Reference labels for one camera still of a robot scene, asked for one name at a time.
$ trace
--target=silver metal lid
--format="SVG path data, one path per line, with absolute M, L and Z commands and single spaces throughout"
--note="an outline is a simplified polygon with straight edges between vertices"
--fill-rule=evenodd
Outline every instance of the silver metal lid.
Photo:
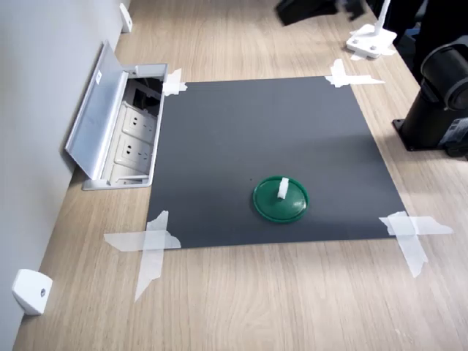
M 106 42 L 65 145 L 90 179 L 101 178 L 128 75 Z

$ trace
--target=green plastic disc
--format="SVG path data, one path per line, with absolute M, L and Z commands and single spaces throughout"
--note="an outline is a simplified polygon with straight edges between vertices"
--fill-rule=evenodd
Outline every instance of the green plastic disc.
M 309 196 L 301 183 L 289 178 L 286 198 L 279 198 L 279 183 L 282 179 L 282 176 L 275 175 L 261 181 L 254 190 L 253 201 L 258 213 L 266 219 L 276 223 L 291 223 L 306 213 Z

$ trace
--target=black mat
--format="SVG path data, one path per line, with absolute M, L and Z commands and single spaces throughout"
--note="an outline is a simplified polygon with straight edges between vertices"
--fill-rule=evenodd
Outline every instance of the black mat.
M 183 248 L 388 238 L 404 206 L 349 86 L 323 77 L 187 83 L 165 99 L 148 221 L 169 211 Z M 264 178 L 300 181 L 302 219 L 252 205 Z

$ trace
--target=masking tape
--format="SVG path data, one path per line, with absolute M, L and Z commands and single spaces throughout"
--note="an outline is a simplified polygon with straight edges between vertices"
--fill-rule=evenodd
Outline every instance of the masking tape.
M 182 82 L 182 69 L 176 69 L 174 72 L 167 75 L 166 81 L 162 84 L 162 93 L 168 97 L 169 95 L 178 95 L 179 91 L 187 90 L 187 85 Z
M 289 178 L 285 178 L 283 177 L 283 179 L 279 182 L 279 189 L 278 189 L 278 197 L 280 199 L 285 199 L 286 198 L 286 194 L 287 194 L 287 188 L 289 187 L 290 185 L 290 180 Z
M 165 249 L 180 249 L 181 242 L 167 228 L 169 212 L 163 211 L 146 224 L 145 232 L 104 234 L 104 239 L 121 252 L 142 251 L 135 302 L 150 283 L 159 278 Z
M 331 76 L 326 76 L 328 80 L 336 88 L 347 86 L 349 84 L 383 84 L 383 80 L 377 80 L 372 78 L 370 75 L 347 75 L 344 71 L 343 60 L 338 58 L 330 67 Z
M 412 217 L 405 211 L 379 219 L 387 226 L 388 234 L 396 236 L 413 278 L 419 276 L 423 264 L 429 261 L 418 235 L 453 234 L 452 228 L 439 224 L 432 217 Z

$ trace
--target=desk surface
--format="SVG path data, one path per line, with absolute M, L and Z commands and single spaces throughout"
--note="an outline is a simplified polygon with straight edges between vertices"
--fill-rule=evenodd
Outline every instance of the desk surface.
M 420 240 L 429 258 L 413 279 L 396 241 L 189 249 L 165 253 L 162 278 L 134 303 L 141 253 L 104 233 L 143 230 L 149 189 L 82 192 L 76 172 L 41 272 L 54 280 L 45 314 L 25 318 L 15 350 L 462 350 L 468 348 L 468 164 L 408 153 L 390 124 L 418 92 L 398 55 L 350 61 L 344 15 L 282 28 L 276 0 L 133 1 L 124 64 L 167 62 L 186 81 L 349 74 L 410 215 L 455 235 Z

